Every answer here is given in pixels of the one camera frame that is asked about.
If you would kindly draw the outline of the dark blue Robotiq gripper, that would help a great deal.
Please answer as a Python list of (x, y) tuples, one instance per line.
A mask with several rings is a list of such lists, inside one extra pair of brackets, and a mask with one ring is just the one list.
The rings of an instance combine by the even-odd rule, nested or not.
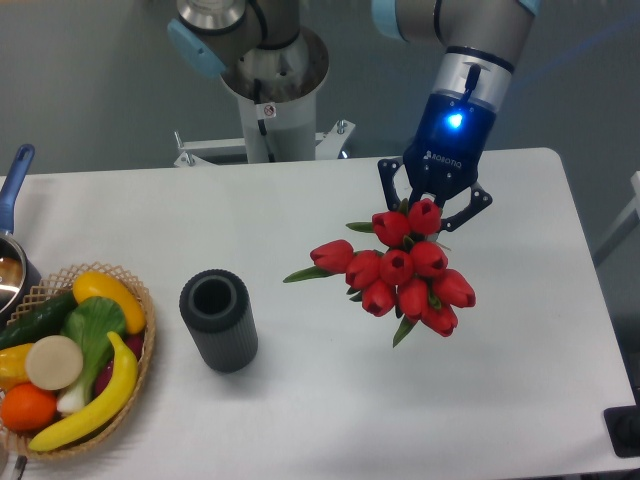
[[(441, 231), (453, 232), (493, 203), (493, 197), (476, 182), (478, 163), (496, 113), (474, 103), (444, 94), (429, 96), (412, 143), (401, 157), (377, 162), (388, 210), (408, 210), (424, 195), (444, 203), (470, 187), (470, 200), (456, 214), (441, 220)], [(405, 166), (412, 188), (410, 202), (400, 199), (394, 177)]]

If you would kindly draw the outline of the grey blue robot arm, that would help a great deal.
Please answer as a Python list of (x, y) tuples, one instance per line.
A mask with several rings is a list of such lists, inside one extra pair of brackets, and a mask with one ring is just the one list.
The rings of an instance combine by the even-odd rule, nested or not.
[[(302, 26), (295, 1), (180, 1), (167, 27), (194, 70), (220, 78), (236, 97), (252, 163), (315, 160), (316, 96), (327, 48)], [(403, 42), (439, 41), (445, 55), (416, 134), (405, 152), (381, 160), (387, 207), (401, 201), (394, 177), (407, 173), (410, 201), (470, 200), (441, 227), (452, 232), (492, 201), (478, 163), (528, 38), (535, 1), (375, 1), (378, 31)]]

